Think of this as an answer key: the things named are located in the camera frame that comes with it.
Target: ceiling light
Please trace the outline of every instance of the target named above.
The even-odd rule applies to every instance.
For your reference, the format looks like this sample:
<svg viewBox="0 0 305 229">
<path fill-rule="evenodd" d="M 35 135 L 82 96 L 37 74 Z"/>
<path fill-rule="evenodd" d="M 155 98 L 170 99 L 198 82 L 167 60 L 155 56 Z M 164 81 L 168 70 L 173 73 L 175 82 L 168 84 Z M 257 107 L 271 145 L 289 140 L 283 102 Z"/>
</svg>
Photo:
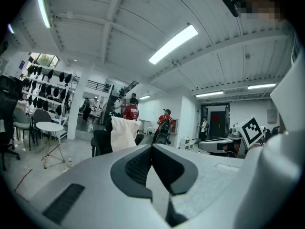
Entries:
<svg viewBox="0 0 305 229">
<path fill-rule="evenodd" d="M 44 1 L 43 0 L 38 0 L 38 4 L 39 4 L 39 9 L 40 9 L 40 13 L 41 13 L 43 22 L 44 22 L 44 24 L 47 28 L 50 28 L 50 23 L 49 23 L 49 20 L 48 20 L 47 12 L 46 12 L 46 9 L 44 7 Z"/>
<path fill-rule="evenodd" d="M 166 55 L 168 55 L 171 51 L 179 47 L 181 44 L 191 39 L 193 36 L 197 35 L 198 32 L 194 28 L 194 26 L 190 25 L 182 32 L 177 34 L 174 38 L 172 38 L 169 42 L 167 42 L 161 49 L 156 52 L 153 57 L 149 59 L 149 62 L 156 64 Z"/>
<path fill-rule="evenodd" d="M 255 86 L 248 86 L 248 90 L 249 89 L 256 89 L 256 88 L 275 87 L 275 86 L 276 86 L 276 83 L 263 84 L 263 85 L 255 85 Z"/>
<path fill-rule="evenodd" d="M 147 95 L 147 96 L 144 96 L 144 97 L 140 97 L 140 99 L 143 100 L 143 99 L 146 99 L 146 98 L 149 98 L 149 97 L 150 97 L 150 96 Z"/>
<path fill-rule="evenodd" d="M 198 95 L 196 95 L 196 97 L 207 97 L 207 96 L 219 95 L 219 94 L 224 94 L 224 92 L 220 91 L 220 92 L 214 92 L 214 93 L 208 93 L 208 94 L 198 94 Z"/>
<path fill-rule="evenodd" d="M 12 34 L 14 34 L 15 32 L 13 31 L 13 29 L 12 29 L 12 27 L 11 27 L 11 25 L 10 24 L 8 24 L 8 28 L 9 28 L 9 30 L 10 30 L 10 32 L 12 33 Z"/>
</svg>

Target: man in red shirt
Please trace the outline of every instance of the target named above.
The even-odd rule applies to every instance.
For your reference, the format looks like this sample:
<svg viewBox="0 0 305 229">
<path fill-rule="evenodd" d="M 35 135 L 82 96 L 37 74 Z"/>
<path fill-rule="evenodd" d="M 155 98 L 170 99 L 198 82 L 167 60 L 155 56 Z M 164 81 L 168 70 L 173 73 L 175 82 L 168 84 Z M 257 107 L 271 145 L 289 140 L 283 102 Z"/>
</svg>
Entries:
<svg viewBox="0 0 305 229">
<path fill-rule="evenodd" d="M 131 98 L 130 104 L 125 108 L 123 116 L 126 120 L 138 120 L 139 110 L 136 106 L 137 99 Z"/>
<path fill-rule="evenodd" d="M 156 138 L 157 138 L 157 135 L 159 134 L 160 126 L 164 123 L 165 120 L 170 120 L 170 119 L 171 119 L 171 111 L 169 109 L 167 109 L 167 110 L 165 110 L 164 115 L 161 115 L 159 117 L 159 119 L 158 119 L 157 124 L 159 125 L 159 127 L 156 130 L 156 132 L 154 133 L 154 137 L 153 137 L 152 143 L 156 143 Z M 172 127 L 173 127 L 173 119 L 171 120 L 170 125 L 171 125 L 171 129 L 172 129 Z"/>
</svg>

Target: ceiling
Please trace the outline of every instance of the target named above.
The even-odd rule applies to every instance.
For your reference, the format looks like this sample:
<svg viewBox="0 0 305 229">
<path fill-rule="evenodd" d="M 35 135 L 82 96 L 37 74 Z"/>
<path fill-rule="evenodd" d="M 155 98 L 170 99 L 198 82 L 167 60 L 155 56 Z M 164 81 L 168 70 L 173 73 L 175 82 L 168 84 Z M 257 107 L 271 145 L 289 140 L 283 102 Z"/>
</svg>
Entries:
<svg viewBox="0 0 305 229">
<path fill-rule="evenodd" d="M 221 89 L 236 98 L 253 93 L 248 85 L 279 82 L 291 67 L 293 32 L 288 22 L 249 19 L 244 14 L 235 18 L 221 0 L 45 0 L 45 4 L 50 29 L 37 0 L 28 0 L 11 23 L 15 34 L 8 33 L 7 40 L 19 51 L 77 59 L 84 67 L 93 62 L 95 70 L 126 82 L 136 80 L 152 92 L 184 86 L 191 94 Z M 155 51 L 188 23 L 198 35 L 151 64 L 148 60 Z M 172 67 L 170 62 L 178 65 Z"/>
</svg>

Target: sign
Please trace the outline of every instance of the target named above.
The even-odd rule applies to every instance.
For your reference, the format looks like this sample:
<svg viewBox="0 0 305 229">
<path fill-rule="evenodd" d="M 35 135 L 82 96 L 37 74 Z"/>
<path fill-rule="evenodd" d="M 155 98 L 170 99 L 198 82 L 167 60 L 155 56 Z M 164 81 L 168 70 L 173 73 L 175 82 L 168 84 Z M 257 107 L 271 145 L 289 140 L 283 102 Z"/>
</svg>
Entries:
<svg viewBox="0 0 305 229">
<path fill-rule="evenodd" d="M 20 63 L 20 65 L 19 65 L 19 69 L 21 69 L 21 70 L 23 69 L 24 63 L 25 63 L 25 62 L 22 60 L 21 63 Z"/>
<path fill-rule="evenodd" d="M 264 136 L 254 115 L 248 118 L 246 121 L 242 122 L 239 126 L 237 126 L 236 130 L 240 132 L 240 134 L 244 138 L 248 149 Z"/>
</svg>

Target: backpack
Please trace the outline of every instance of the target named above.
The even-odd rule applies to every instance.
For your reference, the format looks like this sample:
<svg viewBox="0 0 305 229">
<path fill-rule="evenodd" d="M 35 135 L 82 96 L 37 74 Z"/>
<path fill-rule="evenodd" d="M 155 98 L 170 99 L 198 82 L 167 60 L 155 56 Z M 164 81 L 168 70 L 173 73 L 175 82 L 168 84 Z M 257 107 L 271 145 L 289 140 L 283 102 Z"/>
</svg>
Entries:
<svg viewBox="0 0 305 229">
<path fill-rule="evenodd" d="M 163 115 L 163 118 L 164 118 L 165 121 L 161 124 L 161 126 L 159 128 L 160 129 L 160 133 L 161 132 L 168 132 L 171 129 L 172 118 L 167 120 L 165 115 Z"/>
</svg>

